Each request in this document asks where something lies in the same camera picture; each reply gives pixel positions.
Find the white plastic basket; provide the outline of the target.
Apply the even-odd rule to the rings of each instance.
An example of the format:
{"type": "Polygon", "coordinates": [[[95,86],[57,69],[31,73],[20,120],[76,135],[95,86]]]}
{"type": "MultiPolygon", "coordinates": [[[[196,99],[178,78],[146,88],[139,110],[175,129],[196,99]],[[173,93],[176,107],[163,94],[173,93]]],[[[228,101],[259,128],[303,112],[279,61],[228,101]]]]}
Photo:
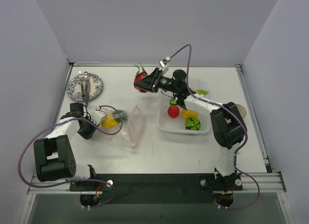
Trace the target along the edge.
{"type": "Polygon", "coordinates": [[[206,134],[211,129],[210,115],[180,108],[171,92],[159,93],[157,126],[160,130],[177,134],[206,134]]]}

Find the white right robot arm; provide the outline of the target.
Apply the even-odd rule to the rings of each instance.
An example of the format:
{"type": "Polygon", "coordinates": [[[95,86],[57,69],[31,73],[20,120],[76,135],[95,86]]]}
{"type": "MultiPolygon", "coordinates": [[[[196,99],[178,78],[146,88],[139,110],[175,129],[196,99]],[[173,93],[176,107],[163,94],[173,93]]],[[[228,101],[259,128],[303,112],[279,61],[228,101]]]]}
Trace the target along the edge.
{"type": "Polygon", "coordinates": [[[160,89],[171,92],[182,109],[209,115],[214,138],[220,146],[214,171],[215,186],[225,189],[235,181],[237,154],[247,136],[247,127],[235,103],[216,103],[202,98],[189,87],[187,73],[183,70],[175,70],[171,78],[165,77],[160,68],[155,68],[151,74],[142,71],[136,74],[133,85],[142,93],[156,93],[160,89]]]}

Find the metal fork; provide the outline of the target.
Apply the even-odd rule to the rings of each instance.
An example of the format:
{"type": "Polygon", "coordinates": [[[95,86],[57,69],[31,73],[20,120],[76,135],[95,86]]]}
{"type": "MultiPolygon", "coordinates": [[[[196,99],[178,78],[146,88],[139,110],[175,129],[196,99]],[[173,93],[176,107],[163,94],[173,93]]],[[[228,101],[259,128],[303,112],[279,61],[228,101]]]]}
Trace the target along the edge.
{"type": "Polygon", "coordinates": [[[78,71],[79,81],[80,81],[80,87],[81,87],[81,93],[82,93],[82,99],[85,99],[84,95],[84,74],[81,71],[78,71]]]}

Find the metal spoon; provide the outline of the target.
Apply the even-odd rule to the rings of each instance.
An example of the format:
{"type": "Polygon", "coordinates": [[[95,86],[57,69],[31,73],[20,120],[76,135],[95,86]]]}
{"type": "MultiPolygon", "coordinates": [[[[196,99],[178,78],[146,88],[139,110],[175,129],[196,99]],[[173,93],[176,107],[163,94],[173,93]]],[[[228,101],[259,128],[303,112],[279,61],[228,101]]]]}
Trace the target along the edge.
{"type": "Polygon", "coordinates": [[[85,88],[84,88],[84,95],[85,95],[85,105],[88,106],[88,101],[89,101],[89,73],[87,71],[84,72],[84,83],[85,83],[85,88]]]}

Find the cream mug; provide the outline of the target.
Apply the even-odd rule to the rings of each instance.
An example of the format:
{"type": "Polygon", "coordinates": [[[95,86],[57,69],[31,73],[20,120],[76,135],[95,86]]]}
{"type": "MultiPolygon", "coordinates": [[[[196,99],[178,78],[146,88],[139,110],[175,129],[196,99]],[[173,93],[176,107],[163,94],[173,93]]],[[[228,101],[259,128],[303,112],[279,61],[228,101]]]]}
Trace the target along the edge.
{"type": "Polygon", "coordinates": [[[244,118],[247,115],[246,109],[240,104],[236,104],[236,107],[237,107],[241,117],[244,118]]]}

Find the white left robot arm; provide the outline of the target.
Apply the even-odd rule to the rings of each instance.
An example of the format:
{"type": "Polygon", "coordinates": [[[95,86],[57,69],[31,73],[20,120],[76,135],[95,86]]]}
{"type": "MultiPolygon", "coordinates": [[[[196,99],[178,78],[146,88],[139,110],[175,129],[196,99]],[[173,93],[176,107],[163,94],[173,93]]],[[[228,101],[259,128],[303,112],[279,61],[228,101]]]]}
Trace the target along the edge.
{"type": "Polygon", "coordinates": [[[60,120],[48,136],[33,143],[36,173],[39,181],[52,182],[60,179],[81,179],[81,186],[88,191],[98,185],[98,178],[91,165],[81,165],[75,160],[70,140],[75,134],[90,139],[96,128],[90,115],[84,116],[84,105],[70,104],[70,111],[60,120]]]}

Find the dark green fake avocado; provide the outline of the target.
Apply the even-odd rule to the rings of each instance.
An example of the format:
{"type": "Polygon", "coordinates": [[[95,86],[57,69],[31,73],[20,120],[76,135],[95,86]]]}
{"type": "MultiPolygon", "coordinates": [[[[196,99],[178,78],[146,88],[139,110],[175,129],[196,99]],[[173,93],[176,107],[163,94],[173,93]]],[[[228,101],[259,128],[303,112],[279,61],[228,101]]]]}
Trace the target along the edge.
{"type": "Polygon", "coordinates": [[[128,114],[126,111],[123,111],[123,110],[117,110],[117,111],[114,111],[112,113],[112,117],[114,120],[116,120],[117,122],[120,122],[121,120],[123,122],[125,122],[127,119],[128,119],[128,114]]]}

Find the green fake watermelon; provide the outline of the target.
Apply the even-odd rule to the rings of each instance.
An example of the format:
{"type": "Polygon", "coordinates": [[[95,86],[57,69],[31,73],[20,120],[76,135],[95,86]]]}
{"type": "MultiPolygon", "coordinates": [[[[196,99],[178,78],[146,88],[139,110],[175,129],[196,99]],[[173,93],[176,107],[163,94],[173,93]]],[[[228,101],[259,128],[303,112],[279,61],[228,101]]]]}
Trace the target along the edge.
{"type": "Polygon", "coordinates": [[[196,117],[190,117],[185,121],[185,129],[187,130],[196,130],[199,131],[201,129],[201,122],[196,117]]]}

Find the aluminium front rail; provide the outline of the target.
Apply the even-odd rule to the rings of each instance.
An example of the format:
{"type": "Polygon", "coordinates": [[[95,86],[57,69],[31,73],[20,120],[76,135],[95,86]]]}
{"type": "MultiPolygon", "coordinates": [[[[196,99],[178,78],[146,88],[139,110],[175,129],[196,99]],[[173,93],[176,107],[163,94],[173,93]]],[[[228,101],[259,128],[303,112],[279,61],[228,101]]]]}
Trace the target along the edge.
{"type": "Polygon", "coordinates": [[[139,191],[146,189],[184,189],[186,191],[214,193],[280,193],[286,192],[280,173],[237,173],[236,179],[227,185],[217,184],[214,175],[207,174],[99,174],[98,182],[40,182],[33,176],[30,194],[82,194],[100,195],[115,189],[117,192],[139,191]]]}

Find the red fake dragon fruit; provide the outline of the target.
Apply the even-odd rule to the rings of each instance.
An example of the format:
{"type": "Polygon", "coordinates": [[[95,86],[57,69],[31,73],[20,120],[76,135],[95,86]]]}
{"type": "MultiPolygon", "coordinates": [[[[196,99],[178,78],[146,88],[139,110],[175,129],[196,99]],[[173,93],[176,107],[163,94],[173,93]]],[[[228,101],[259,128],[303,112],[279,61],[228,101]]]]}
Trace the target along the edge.
{"type": "Polygon", "coordinates": [[[134,82],[133,82],[134,88],[138,90],[140,93],[149,92],[149,90],[142,88],[140,86],[137,86],[137,83],[140,82],[142,79],[146,78],[147,76],[149,76],[149,74],[146,72],[142,64],[134,65],[134,66],[138,69],[138,71],[136,72],[135,78],[134,78],[134,82]]]}

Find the yellow fake lemon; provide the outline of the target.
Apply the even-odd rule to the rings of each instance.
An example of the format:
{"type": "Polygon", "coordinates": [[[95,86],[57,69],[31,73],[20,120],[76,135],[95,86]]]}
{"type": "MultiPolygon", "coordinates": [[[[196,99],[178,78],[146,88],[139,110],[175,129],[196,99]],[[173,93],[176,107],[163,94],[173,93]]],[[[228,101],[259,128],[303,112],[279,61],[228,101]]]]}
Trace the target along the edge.
{"type": "Polygon", "coordinates": [[[192,110],[182,110],[181,115],[184,119],[198,117],[198,113],[192,110]]]}

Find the white fake cauliflower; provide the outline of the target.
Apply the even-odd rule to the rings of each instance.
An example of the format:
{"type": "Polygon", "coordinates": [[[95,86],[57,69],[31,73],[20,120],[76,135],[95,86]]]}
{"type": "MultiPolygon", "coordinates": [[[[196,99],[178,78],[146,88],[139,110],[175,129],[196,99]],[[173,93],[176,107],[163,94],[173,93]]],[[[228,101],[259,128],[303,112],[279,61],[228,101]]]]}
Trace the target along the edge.
{"type": "Polygon", "coordinates": [[[208,91],[202,90],[202,89],[193,89],[193,91],[194,91],[195,93],[197,93],[197,94],[199,94],[199,95],[203,95],[203,96],[206,96],[206,95],[209,94],[208,91]]]}

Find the clear zip top bag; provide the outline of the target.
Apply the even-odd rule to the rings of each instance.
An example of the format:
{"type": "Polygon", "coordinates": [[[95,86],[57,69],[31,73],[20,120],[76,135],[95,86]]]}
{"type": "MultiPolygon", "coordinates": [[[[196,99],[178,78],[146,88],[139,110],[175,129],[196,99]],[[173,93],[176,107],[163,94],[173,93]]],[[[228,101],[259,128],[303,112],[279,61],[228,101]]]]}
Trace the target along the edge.
{"type": "MultiPolygon", "coordinates": [[[[116,111],[112,108],[102,105],[97,106],[96,110],[103,111],[107,115],[116,111]]],[[[128,119],[125,122],[121,120],[118,122],[116,127],[105,129],[99,124],[100,130],[108,133],[108,135],[103,135],[101,132],[96,131],[96,141],[107,146],[135,148],[144,131],[145,119],[138,105],[135,105],[129,111],[123,111],[127,112],[128,119]]]]}

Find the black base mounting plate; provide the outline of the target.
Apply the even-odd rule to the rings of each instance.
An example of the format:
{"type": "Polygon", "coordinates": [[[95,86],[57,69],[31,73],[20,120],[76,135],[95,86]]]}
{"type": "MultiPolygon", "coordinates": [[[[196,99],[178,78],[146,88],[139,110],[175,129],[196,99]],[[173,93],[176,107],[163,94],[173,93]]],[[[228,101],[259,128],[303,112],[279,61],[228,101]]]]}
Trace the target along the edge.
{"type": "Polygon", "coordinates": [[[116,204],[206,204],[214,199],[226,206],[241,191],[240,174],[226,179],[213,173],[196,174],[97,174],[99,182],[72,182],[69,191],[80,192],[80,201],[95,206],[114,195],[116,204]]]}

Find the blue patterned plate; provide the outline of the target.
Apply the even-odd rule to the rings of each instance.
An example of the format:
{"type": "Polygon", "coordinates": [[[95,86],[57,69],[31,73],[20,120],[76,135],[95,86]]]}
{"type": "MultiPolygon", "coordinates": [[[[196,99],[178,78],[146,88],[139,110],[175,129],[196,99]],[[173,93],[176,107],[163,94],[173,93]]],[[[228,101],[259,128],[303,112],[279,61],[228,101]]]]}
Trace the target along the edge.
{"type": "Polygon", "coordinates": [[[77,102],[85,102],[86,96],[88,100],[93,100],[100,95],[102,90],[102,79],[93,73],[89,73],[89,79],[87,82],[83,82],[83,86],[81,86],[79,76],[75,76],[69,81],[66,88],[67,95],[77,102]]]}

